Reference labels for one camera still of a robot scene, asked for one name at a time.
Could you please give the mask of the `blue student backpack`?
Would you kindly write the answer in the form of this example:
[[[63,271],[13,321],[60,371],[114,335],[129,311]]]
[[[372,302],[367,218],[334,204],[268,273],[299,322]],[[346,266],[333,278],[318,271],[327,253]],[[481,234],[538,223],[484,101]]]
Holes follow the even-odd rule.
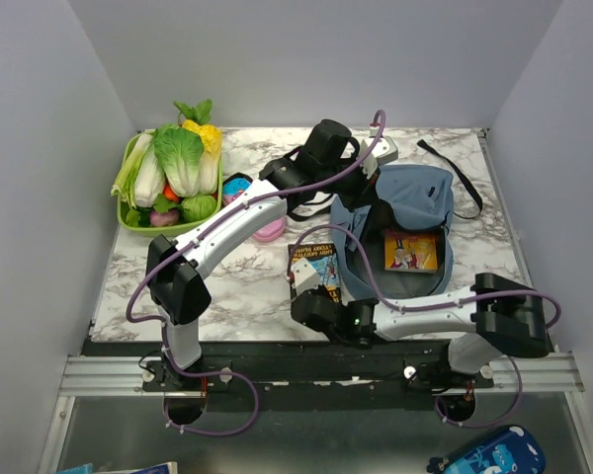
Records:
[[[340,279],[355,299],[376,295],[369,281],[372,273],[387,299],[407,299],[440,294],[450,283],[454,254],[449,240],[455,211],[453,180],[458,178],[476,206],[463,217],[480,217],[483,200],[476,187],[449,158],[421,139],[417,145],[443,159],[448,170],[428,165],[381,167],[377,182],[380,202],[355,210],[347,209],[335,198],[325,209],[329,222],[341,230],[331,232],[338,257]],[[407,233],[430,233],[437,239],[439,268],[434,273],[390,272],[383,267],[383,241],[386,229]]]

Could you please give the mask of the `orange book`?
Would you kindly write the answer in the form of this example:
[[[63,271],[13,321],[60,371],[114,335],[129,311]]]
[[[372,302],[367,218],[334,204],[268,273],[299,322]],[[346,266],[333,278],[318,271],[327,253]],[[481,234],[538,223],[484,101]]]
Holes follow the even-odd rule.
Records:
[[[439,268],[437,239],[430,233],[386,229],[383,267],[390,272],[434,273]]]

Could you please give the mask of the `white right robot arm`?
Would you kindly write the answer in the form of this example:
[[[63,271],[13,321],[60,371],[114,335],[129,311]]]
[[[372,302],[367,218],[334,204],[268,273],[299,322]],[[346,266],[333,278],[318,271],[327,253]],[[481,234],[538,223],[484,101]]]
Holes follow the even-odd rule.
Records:
[[[501,356],[542,358],[551,351],[544,296],[490,273],[476,275],[470,287],[404,300],[343,304],[321,285],[293,299],[291,316],[328,340],[356,349],[422,334],[457,333],[434,365],[437,379],[449,387]]]

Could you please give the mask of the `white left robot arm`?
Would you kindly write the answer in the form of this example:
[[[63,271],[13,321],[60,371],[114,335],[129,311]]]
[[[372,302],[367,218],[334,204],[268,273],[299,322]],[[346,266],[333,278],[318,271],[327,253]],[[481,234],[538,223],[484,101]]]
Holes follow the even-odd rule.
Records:
[[[350,209],[373,203],[380,175],[373,150],[384,123],[384,113],[377,112],[367,144],[360,145],[345,125],[322,120],[304,145],[269,161],[247,190],[179,243],[163,236],[150,243],[144,286],[163,317],[165,377],[175,388],[187,390],[199,380],[198,320],[212,301],[205,280],[213,269],[259,229],[317,193],[335,195]]]

